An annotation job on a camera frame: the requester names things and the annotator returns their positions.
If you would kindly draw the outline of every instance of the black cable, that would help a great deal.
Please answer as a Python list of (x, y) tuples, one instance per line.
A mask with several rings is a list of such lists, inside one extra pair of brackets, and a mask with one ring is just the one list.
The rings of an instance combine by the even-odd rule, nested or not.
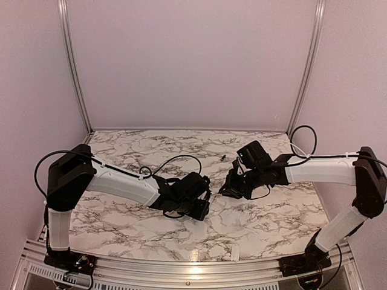
[(165, 213), (165, 211), (163, 211), (163, 216), (166, 216), (169, 219), (179, 219), (179, 218), (182, 218), (184, 215), (181, 214), (179, 216), (169, 216), (168, 214)]
[(236, 157), (236, 162), (238, 162), (238, 166), (239, 166), (239, 168), (241, 169), (242, 174), (244, 174), (244, 170), (243, 170), (243, 168), (242, 168), (242, 166), (241, 166), (242, 161), (241, 161), (241, 159), (239, 158), (239, 156)]
[(199, 173), (199, 174), (201, 173), (201, 162), (200, 162), (200, 160), (199, 160), (197, 157), (193, 156), (193, 155), (187, 155), (187, 154), (176, 155), (176, 156), (174, 156), (174, 157), (168, 159), (168, 160), (165, 161), (158, 169), (156, 169), (155, 172), (152, 172), (152, 170), (151, 170), (148, 166), (142, 166), (142, 167), (140, 168), (140, 173), (141, 173), (141, 171), (142, 171), (143, 169), (146, 169), (146, 170), (148, 170), (148, 171), (150, 172), (150, 174), (147, 175), (147, 176), (144, 176), (144, 179), (150, 178), (150, 177), (154, 176), (157, 172), (159, 172), (165, 165), (167, 165), (168, 163), (170, 163), (172, 160), (175, 160), (175, 159), (181, 158), (181, 157), (189, 157), (189, 158), (193, 158), (193, 159), (195, 159), (196, 161), (198, 161), (198, 163), (199, 163), (199, 172), (198, 172), (198, 173)]
[(340, 252), (340, 263), (339, 263), (339, 267), (337, 268), (336, 272), (333, 274), (333, 276), (326, 282), (326, 284), (324, 284), (323, 286), (320, 287), (320, 290), (325, 288), (329, 283), (331, 283), (331, 281), (337, 276), (337, 274), (339, 273), (340, 271), (340, 268), (341, 268), (341, 264), (343, 262), (343, 254), (341, 253), (341, 249), (340, 249), (340, 246), (338, 244), (336, 244), (337, 246), (337, 249), (339, 250)]
[(316, 131), (314, 130), (314, 128), (312, 126), (309, 126), (309, 125), (300, 125), (298, 126), (296, 129), (293, 130), (293, 132), (290, 134), (290, 149), (291, 151), (293, 152), (294, 155), (296, 155), (297, 157), (299, 158), (307, 158), (306, 156), (303, 156), (303, 155), (300, 155), (296, 152), (296, 149), (294, 148), (293, 146), (293, 138), (294, 138), (294, 135), (295, 133), (299, 130), (299, 129), (302, 129), (302, 128), (308, 128), (309, 130), (312, 131), (313, 133), (313, 136), (314, 136), (314, 145), (313, 145), (313, 149), (312, 149), (312, 152), (310, 153), (310, 155), (313, 155), (315, 152), (316, 152), (316, 149), (317, 149), (317, 133)]
[(264, 195), (264, 196), (259, 196), (259, 197), (257, 197), (257, 198), (250, 198), (249, 201), (254, 201), (255, 199), (265, 198), (266, 196), (268, 196), (268, 195), (270, 194), (270, 192), (271, 192), (271, 188), (270, 188), (269, 185), (267, 185), (267, 188), (268, 188), (268, 193), (267, 193), (266, 195)]
[[(35, 181), (35, 185), (37, 187), (37, 189), (44, 195), (44, 197), (47, 199), (47, 194), (44, 192), (44, 190), (42, 189), (42, 187), (40, 187), (38, 181), (37, 181), (37, 171), (39, 170), (39, 167), (41, 166), (41, 164), (48, 158), (48, 157), (51, 157), (53, 155), (57, 155), (57, 154), (66, 154), (66, 153), (70, 153), (70, 154), (74, 154), (74, 155), (78, 155), (78, 156), (82, 156), (84, 158), (87, 158), (89, 160), (92, 160), (94, 161), (95, 163), (98, 163), (100, 165), (102, 165), (102, 162), (89, 156), (89, 155), (86, 155), (86, 154), (82, 154), (82, 153), (79, 153), (79, 152), (74, 152), (74, 151), (70, 151), (70, 150), (58, 150), (58, 151), (54, 151), (54, 152), (51, 152), (47, 155), (45, 155), (42, 159), (39, 160), (39, 162), (36, 164), (36, 167), (35, 167), (35, 171), (34, 171), (34, 181)], [(105, 164), (105, 167), (106, 168), (109, 168), (109, 169), (113, 169), (115, 171), (118, 171), (120, 173), (123, 173), (125, 175), (129, 175), (131, 177), (135, 177), (135, 178), (138, 178), (139, 176), (138, 175), (135, 175), (135, 174), (132, 174), (132, 173), (129, 173), (129, 172), (126, 172), (124, 170), (121, 170), (119, 168), (116, 168), (114, 166), (110, 166), (108, 164)]]

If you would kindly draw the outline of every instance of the metal rail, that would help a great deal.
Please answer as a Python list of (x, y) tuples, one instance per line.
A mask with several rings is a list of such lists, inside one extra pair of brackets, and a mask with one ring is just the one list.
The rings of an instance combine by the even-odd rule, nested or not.
[(70, 33), (70, 23), (68, 20), (67, 13), (67, 0), (58, 0), (59, 6), (59, 16), (60, 16), (60, 24), (62, 26), (63, 39), (65, 42), (65, 52), (68, 60), (68, 65), (70, 67), (71, 79), (73, 80), (73, 85), (77, 97), (77, 102), (80, 110), (80, 114), (82, 116), (83, 124), (87, 130), (87, 134), (90, 135), (93, 132), (91, 127), (89, 115), (86, 110), (85, 99), (83, 97), (82, 88), (79, 81), (79, 76), (77, 72), (77, 66), (74, 56), (73, 43), (71, 41), (71, 33)]
[(305, 64), (304, 75), (302, 76), (300, 88), (298, 90), (296, 103), (294, 104), (293, 112), (291, 113), (288, 128), (286, 130), (286, 133), (288, 135), (294, 130), (299, 115), (301, 113), (302, 104), (305, 101), (305, 95), (307, 93), (309, 79), (311, 76), (313, 65), (316, 61), (317, 50), (319, 47), (324, 11), (325, 0), (317, 0), (316, 14), (314, 16), (314, 24), (312, 30), (312, 38), (309, 46), (308, 58)]

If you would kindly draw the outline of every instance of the aluminum frame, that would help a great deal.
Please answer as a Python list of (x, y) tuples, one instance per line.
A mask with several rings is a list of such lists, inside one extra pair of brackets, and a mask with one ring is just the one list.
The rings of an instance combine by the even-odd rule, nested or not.
[[(289, 134), (294, 129), (297, 123), (297, 120), (299, 118), (299, 115), (301, 113), (302, 104), (305, 101), (309, 79), (311, 76), (313, 65), (316, 60), (317, 49), (320, 42), (322, 23), (323, 23), (324, 11), (325, 11), (325, 2), (326, 2), (325, 0), (317, 0), (316, 13), (314, 16), (314, 24), (313, 24), (312, 37), (311, 37), (311, 42), (310, 42), (309, 51), (308, 51), (307, 62), (305, 64), (304, 74), (302, 76), (301, 84), (298, 90), (296, 101), (294, 103), (289, 124), (287, 126), (287, 130), (286, 130), (287, 134)], [(69, 21), (68, 12), (67, 12), (67, 0), (58, 0), (58, 7), (59, 7), (60, 23), (61, 23), (62, 32), (63, 32), (63, 39), (65, 44), (65, 52), (68, 59), (70, 74), (73, 80), (73, 85), (76, 92), (77, 102), (79, 105), (79, 110), (82, 116), (82, 120), (87, 130), (87, 134), (89, 136), (92, 134), (94, 129), (92, 127), (92, 124), (88, 115), (85, 99), (83, 97), (82, 87), (81, 87), (78, 72), (77, 72), (73, 43), (71, 40), (71, 33), (70, 33), (70, 21)], [(120, 130), (126, 130), (126, 129), (136, 130), (139, 128), (120, 128)], [(147, 128), (147, 129), (173, 129), (173, 128)], [(114, 129), (101, 128), (99, 130), (113, 131)]]
[[(346, 269), (351, 290), (362, 290), (360, 280), (356, 279), (358, 273), (348, 243), (342, 243), (340, 247), (343, 255), (342, 265)], [(12, 290), (24, 288), (31, 264), (49, 267), (54, 271), (53, 267), (44, 265), (45, 254), (44, 243), (27, 240), (11, 287)], [(296, 276), (282, 276), (278, 263), (281, 257), (243, 260), (236, 263), (168, 262), (96, 256), (95, 284), (110, 282), (146, 289), (247, 289), (252, 286), (296, 278)], [(328, 269), (337, 268), (339, 251), (336, 248), (333, 249), (330, 251), (330, 256), (333, 265)], [(87, 285), (87, 276), (70, 274), (69, 277), (81, 279), (81, 285)]]
[(316, 14), (314, 16), (314, 24), (312, 31), (312, 38), (310, 41), (309, 52), (307, 62), (305, 64), (304, 75), (302, 76), (300, 88), (298, 90), (296, 103), (294, 104), (293, 112), (289, 120), (289, 125), (286, 133), (289, 135), (297, 124), (298, 118), (301, 113), (302, 105), (305, 101), (307, 94), (308, 84), (311, 76), (311, 72), (316, 61), (316, 55), (320, 44), (322, 23), (325, 11), (325, 0), (317, 0)]
[(83, 97), (82, 87), (80, 85), (79, 76), (77, 72), (77, 66), (74, 56), (73, 43), (71, 41), (70, 22), (68, 20), (67, 13), (67, 0), (58, 0), (60, 24), (62, 26), (63, 39), (65, 44), (65, 51), (70, 69), (71, 79), (73, 81), (74, 90), (78, 102), (78, 107), (82, 117), (83, 124), (85, 125), (87, 134), (90, 135), (93, 132), (91, 127), (90, 118), (87, 113), (85, 99)]

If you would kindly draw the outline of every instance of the metal bar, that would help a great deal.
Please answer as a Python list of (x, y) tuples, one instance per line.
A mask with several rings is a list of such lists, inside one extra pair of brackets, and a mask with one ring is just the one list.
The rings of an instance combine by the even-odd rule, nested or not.
[(65, 52), (67, 56), (68, 65), (70, 68), (71, 78), (73, 80), (73, 85), (77, 97), (77, 102), (80, 110), (80, 114), (82, 116), (83, 124), (87, 130), (88, 135), (93, 131), (89, 119), (89, 115), (86, 110), (85, 99), (83, 97), (82, 88), (79, 81), (79, 76), (77, 72), (77, 66), (74, 56), (73, 43), (71, 41), (71, 33), (70, 33), (70, 22), (68, 20), (67, 13), (67, 0), (58, 0), (59, 6), (59, 16), (60, 23), (62, 26), (63, 39), (65, 42)]
[(296, 103), (294, 104), (293, 112), (291, 113), (289, 125), (286, 131), (288, 135), (293, 131), (294, 127), (296, 126), (299, 115), (301, 113), (302, 104), (305, 101), (305, 95), (307, 93), (309, 79), (311, 76), (313, 65), (316, 61), (316, 54), (319, 47), (321, 30), (322, 30), (322, 21), (324, 18), (324, 10), (325, 10), (325, 0), (317, 0), (316, 14), (314, 16), (314, 24), (313, 24), (312, 38), (309, 46), (308, 58), (305, 64), (304, 75), (302, 76), (300, 88), (298, 90)]
[[(353, 263), (353, 255), (348, 244), (342, 243), (343, 265)], [(46, 253), (45, 244), (28, 240), (23, 257), (31, 263), (42, 264)], [(97, 256), (95, 281), (110, 281), (125, 285), (136, 285), (136, 288), (181, 289), (190, 283), (190, 287), (204, 288), (248, 288), (247, 285), (280, 282), (294, 279), (283, 277), (279, 270), (278, 259), (242, 260), (235, 262), (168, 262), (123, 259), (117, 257)], [(337, 249), (330, 251), (333, 266), (339, 263)]]
[(221, 131), (221, 132), (262, 132), (284, 134), (284, 130), (264, 130), (264, 129), (225, 129), (225, 128), (203, 128), (203, 127), (98, 127), (93, 131), (169, 131), (169, 130), (187, 130), (187, 131)]

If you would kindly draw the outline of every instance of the black mounting bracket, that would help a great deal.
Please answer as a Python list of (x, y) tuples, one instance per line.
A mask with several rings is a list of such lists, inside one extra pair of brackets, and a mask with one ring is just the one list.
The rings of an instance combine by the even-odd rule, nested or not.
[(63, 269), (69, 273), (81, 273), (91, 276), (96, 267), (97, 258), (93, 255), (70, 251), (47, 250), (44, 264)]
[(316, 237), (320, 231), (321, 229), (313, 235), (305, 248), (305, 253), (279, 259), (279, 269), (284, 277), (321, 271), (332, 266), (329, 253), (321, 251), (316, 246)]

